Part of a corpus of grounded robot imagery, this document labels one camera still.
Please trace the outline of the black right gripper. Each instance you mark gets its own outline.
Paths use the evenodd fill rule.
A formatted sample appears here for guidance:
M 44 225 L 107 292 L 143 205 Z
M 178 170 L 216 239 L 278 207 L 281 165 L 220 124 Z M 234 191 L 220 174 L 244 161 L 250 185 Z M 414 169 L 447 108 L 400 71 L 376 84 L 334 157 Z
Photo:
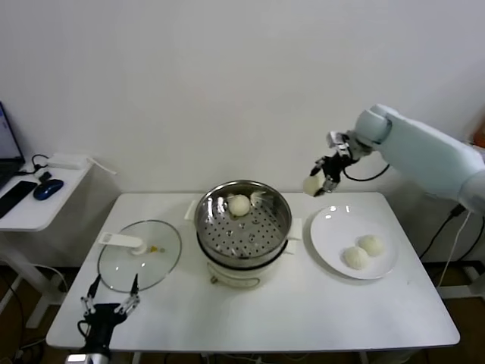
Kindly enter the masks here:
M 332 178 L 341 178 L 345 169 L 357 162 L 358 159 L 353 159 L 348 155 L 341 156 L 338 152 L 332 156 L 319 158 L 311 169 L 311 175 L 316 175 L 322 170 L 325 176 L 318 190 L 318 195 L 332 193 L 340 184 L 340 180 L 333 180 Z

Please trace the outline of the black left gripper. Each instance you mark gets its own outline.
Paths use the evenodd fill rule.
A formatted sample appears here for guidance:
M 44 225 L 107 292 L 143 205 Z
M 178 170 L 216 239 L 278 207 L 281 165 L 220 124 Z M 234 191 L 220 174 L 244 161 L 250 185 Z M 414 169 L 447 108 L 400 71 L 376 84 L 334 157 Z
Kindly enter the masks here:
M 87 295 L 81 298 L 84 309 L 83 324 L 87 325 L 87 331 L 83 334 L 85 349 L 108 349 L 114 329 L 125 322 L 129 315 L 139 304 L 138 275 L 135 275 L 130 289 L 129 297 L 121 304 L 100 303 L 93 300 L 101 281 L 98 275 L 89 286 Z

